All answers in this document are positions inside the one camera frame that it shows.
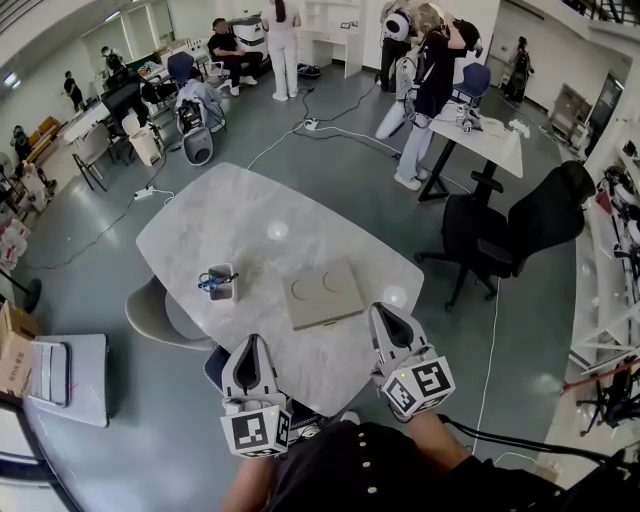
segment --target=table leg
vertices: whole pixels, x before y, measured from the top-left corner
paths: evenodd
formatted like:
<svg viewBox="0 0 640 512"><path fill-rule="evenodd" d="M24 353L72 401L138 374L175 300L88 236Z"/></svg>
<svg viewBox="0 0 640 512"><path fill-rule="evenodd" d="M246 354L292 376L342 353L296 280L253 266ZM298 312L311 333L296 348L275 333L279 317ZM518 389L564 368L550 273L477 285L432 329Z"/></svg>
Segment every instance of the table leg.
<svg viewBox="0 0 640 512"><path fill-rule="evenodd" d="M496 173L497 167L498 167L497 164L494 164L491 161L487 161L486 165L484 166L484 171L482 171L482 175L485 178L493 178L493 175ZM483 185L482 183L478 183L478 185L476 186L476 189L473 192L473 195L478 199L478 201L481 204L488 205L492 192L493 192L493 189L491 187Z"/></svg>
<svg viewBox="0 0 640 512"><path fill-rule="evenodd" d="M419 203L425 203L427 201L433 201L435 199L444 199L446 197L449 197L449 190L447 189L446 185L442 181L442 178L440 177L440 173L442 173L442 170L444 169L444 166L446 165L447 160L449 160L449 157L451 156L451 153L453 153L453 150L455 147L456 147L455 141L449 140L449 142L447 142L447 145L444 147L444 149L442 150L442 153L440 154L440 158L438 158L438 162L433 168L433 171L431 171L431 175L427 180L427 184L425 185L425 187L422 189L422 192L420 193L420 197L418 198ZM438 187L442 190L442 192L435 192L435 193L431 192L431 190L433 190L433 187L435 187L436 185L438 185Z"/></svg>

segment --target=white table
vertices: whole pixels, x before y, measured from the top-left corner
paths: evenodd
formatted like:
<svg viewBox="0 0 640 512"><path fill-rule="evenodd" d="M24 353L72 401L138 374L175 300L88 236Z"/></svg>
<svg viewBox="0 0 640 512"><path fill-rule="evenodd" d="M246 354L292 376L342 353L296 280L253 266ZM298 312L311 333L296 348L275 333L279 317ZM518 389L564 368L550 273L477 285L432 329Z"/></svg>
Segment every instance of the white table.
<svg viewBox="0 0 640 512"><path fill-rule="evenodd" d="M250 334L260 334L280 389L325 416L338 413L369 380L376 355L367 314L294 332L282 279L346 259L367 307L393 297L408 312L424 280L413 263L335 212L226 163L180 192L137 244L207 335L233 351ZM226 308L211 304L197 287L200 274L225 262L240 273L239 302Z"/></svg>
<svg viewBox="0 0 640 512"><path fill-rule="evenodd" d="M507 144L511 132L504 128L501 121L484 116L481 116L483 131L472 130L471 133L464 133L462 128L455 124L455 119L458 116L456 109L456 105L445 105L442 113L431 123L430 128L435 133L449 139L449 142L433 168L418 202L442 199L449 195L447 192L431 193L431 190L436 184L445 188L440 181L440 173L444 169L456 144L461 144L487 160L487 165L482 173L487 178L493 177L496 167L503 168L517 178L524 176L522 171L522 146L519 136L515 144Z"/></svg>
<svg viewBox="0 0 640 512"><path fill-rule="evenodd" d="M64 132L62 138L67 144L71 144L76 139L86 136L95 125L104 121L110 115L107 107L100 102L91 110L72 121L71 126Z"/></svg>

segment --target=scissors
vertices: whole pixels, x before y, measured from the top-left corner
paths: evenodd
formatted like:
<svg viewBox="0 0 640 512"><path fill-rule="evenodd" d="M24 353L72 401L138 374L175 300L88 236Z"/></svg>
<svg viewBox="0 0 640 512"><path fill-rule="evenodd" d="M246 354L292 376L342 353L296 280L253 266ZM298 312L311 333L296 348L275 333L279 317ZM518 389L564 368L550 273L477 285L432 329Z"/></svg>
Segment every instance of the scissors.
<svg viewBox="0 0 640 512"><path fill-rule="evenodd" d="M198 288L200 288L201 290L207 293L211 293L215 291L215 289L218 288L218 286L222 284L229 284L230 282L238 279L239 276L240 274L236 272L232 276L211 277L211 274L206 272L200 275L200 283L198 284Z"/></svg>

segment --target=concrete floor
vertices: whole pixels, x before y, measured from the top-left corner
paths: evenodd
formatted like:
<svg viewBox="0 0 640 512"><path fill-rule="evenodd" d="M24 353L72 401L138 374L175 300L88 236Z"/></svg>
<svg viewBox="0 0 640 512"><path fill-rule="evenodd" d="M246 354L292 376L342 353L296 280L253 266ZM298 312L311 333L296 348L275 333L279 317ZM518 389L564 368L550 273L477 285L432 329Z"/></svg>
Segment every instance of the concrete floor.
<svg viewBox="0 0 640 512"><path fill-rule="evenodd" d="M342 73L339 67L331 67L314 83L316 90L307 98L312 116L337 115L354 105L373 83L367 73L348 80ZM217 153L211 165L228 161L247 166L302 118L302 97L278 103L271 99L273 89L268 76L233 100L227 116L229 131L214 136ZM392 101L375 88L357 111L332 124L373 135ZM519 115L495 90L484 99L482 112L505 122ZM526 115L536 124L545 122L532 109ZM405 127L390 145L402 149L407 135ZM427 166L435 164L444 144L441 137L434 138L424 162ZM505 188L504 194L492 198L492 206L499 211L507 212L538 185L560 163L560 156L556 144L532 126L531 139L523 141L523 160L522 180L501 169L496 173ZM140 162L115 167L107 158L102 164L109 192L91 192L81 178L72 181L39 220L15 274L43 280L36 316L45 332L107 334L112 347L108 368L114 417L106 430L60 418L33 428L84 510L216 510L240 460L228 452L220 427L220 397L202 373L207 355L143 338L124 315L129 293L151 277L135 238L165 197L133 204L112 230L70 264L33 270L65 262L95 240L123 214L132 194L154 172ZM481 171L483 166L482 158L458 147L445 175L471 189L471 171ZM393 159L343 138L313 141L289 135L253 170L333 209L407 258L420 249L439 249L444 203L418 205L415 193L393 181L394 167ZM169 154L154 185L178 193L206 170L190 167L181 153ZM458 388L439 412L475 427L495 303L485 302L485 290L469 279L457 307L446 314L444 302L453 289L457 267L429 262L422 268L425 283L414 313L429 341L447 356ZM535 255L520 278L502 282L482 429L545 439L567 364L574 294L572 243ZM354 400L354 407L364 420L398 426L370 388ZM481 442L476 454L495 458L504 451ZM530 467L527 461L511 459L502 465Z"/></svg>

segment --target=cardboard box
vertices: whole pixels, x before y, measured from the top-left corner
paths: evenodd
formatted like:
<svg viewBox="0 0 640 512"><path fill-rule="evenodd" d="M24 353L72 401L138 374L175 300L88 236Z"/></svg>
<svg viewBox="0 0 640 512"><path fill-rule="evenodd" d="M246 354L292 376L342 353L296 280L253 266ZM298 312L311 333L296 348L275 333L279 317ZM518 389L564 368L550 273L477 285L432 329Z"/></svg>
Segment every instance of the cardboard box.
<svg viewBox="0 0 640 512"><path fill-rule="evenodd" d="M0 391L22 398L31 376L30 343L40 329L24 310L5 301L0 311Z"/></svg>

